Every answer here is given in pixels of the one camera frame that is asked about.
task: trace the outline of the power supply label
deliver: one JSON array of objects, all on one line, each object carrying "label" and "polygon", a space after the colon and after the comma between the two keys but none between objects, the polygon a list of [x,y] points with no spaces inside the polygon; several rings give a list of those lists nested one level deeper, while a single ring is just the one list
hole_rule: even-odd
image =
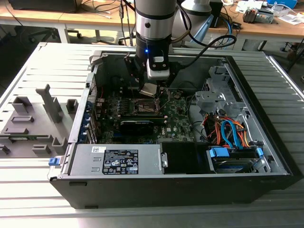
[{"label": "power supply label", "polygon": [[103,174],[138,174],[138,150],[105,150]]}]

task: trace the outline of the motherboard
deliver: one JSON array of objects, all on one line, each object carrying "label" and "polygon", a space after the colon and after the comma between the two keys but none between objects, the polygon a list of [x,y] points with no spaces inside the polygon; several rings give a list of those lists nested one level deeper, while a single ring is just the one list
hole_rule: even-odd
[{"label": "motherboard", "polygon": [[182,92],[165,89],[157,98],[113,92],[100,106],[98,143],[159,144],[194,139]]}]

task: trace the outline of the desk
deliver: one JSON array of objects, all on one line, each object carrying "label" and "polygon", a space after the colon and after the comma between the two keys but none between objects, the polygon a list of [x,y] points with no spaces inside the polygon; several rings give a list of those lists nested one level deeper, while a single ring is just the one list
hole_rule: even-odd
[{"label": "desk", "polygon": [[[62,43],[69,43],[67,29],[94,29],[94,30],[111,30],[121,31],[121,23],[119,17],[119,9],[111,10],[111,19],[102,17],[96,13],[86,12],[79,9],[78,13],[62,13],[62,12],[47,12],[33,10],[14,10],[8,0],[0,0],[0,24],[1,25],[20,25],[5,8],[5,3],[11,13],[24,26],[57,28]],[[119,5],[119,2],[104,6],[102,10],[113,8]],[[129,9],[130,26],[135,24],[135,13]],[[128,30],[126,12],[123,19],[124,31]]]},{"label": "desk", "polygon": [[[112,10],[111,19],[102,17],[96,13],[86,12],[80,9],[78,13],[59,13],[44,12],[31,10],[13,10],[7,1],[9,10],[14,16],[25,26],[49,27],[57,28],[62,43],[69,43],[67,35],[68,29],[94,29],[94,30],[113,30],[121,31],[121,24],[118,9]],[[112,6],[105,6],[103,10],[110,9]],[[226,7],[228,14],[234,18],[237,14],[235,7]],[[296,10],[303,10],[304,6],[298,6]],[[248,24],[242,19],[243,14],[239,14],[234,21],[242,24],[242,29],[238,34],[237,42],[234,46],[235,50],[241,50],[246,39],[269,40],[269,41],[285,41],[285,42],[301,42],[304,37],[304,24],[290,25],[279,19],[275,19],[277,24]],[[129,10],[130,25],[135,23],[135,15]],[[126,16],[123,20],[124,31],[128,30]],[[4,5],[4,0],[0,0],[0,24],[19,25],[19,23],[10,15]],[[219,28],[210,28],[204,42],[209,42],[210,38],[214,39],[227,32],[224,25]]]},{"label": "desk", "polygon": [[[268,41],[276,41],[276,42],[301,42],[304,38],[304,23],[298,25],[291,25],[287,22],[284,22],[278,18],[275,18],[272,24],[264,24],[264,23],[255,23],[249,24],[243,22],[243,14],[239,13],[239,15],[235,12],[235,6],[230,7],[226,6],[228,11],[228,15],[231,18],[234,18],[233,21],[241,23],[241,30],[237,36],[236,47],[243,47],[243,44],[246,39],[256,39],[256,40],[268,40]],[[300,5],[295,8],[295,10],[304,11],[304,6]]]}]

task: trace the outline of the slotted metal surface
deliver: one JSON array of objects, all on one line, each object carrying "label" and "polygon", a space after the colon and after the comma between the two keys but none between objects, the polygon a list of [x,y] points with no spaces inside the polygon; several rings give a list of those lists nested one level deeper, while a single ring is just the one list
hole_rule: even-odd
[{"label": "slotted metal surface", "polygon": [[[0,99],[0,129],[13,111],[11,102],[15,96],[28,95],[31,102],[42,102],[33,92],[37,86],[49,83],[50,93],[56,95],[59,102],[70,98],[79,101],[86,75],[91,70],[88,59],[92,50],[111,48],[40,44],[7,94]],[[128,47],[120,49],[133,50]],[[175,52],[194,54],[199,50],[181,48]],[[296,163],[304,171],[301,91],[280,72],[272,58],[261,52],[215,50],[207,54],[234,57]],[[304,227],[304,181],[286,190],[272,191],[246,205],[76,210],[49,184],[47,174],[48,159],[0,159],[0,218],[5,219],[0,220],[1,227]]]}]

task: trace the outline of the white label sticker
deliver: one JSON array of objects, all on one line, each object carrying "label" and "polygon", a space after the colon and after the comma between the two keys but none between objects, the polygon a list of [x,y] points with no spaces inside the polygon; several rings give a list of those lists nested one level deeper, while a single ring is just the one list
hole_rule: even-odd
[{"label": "white label sticker", "polygon": [[92,153],[104,153],[106,147],[105,146],[93,146]]}]

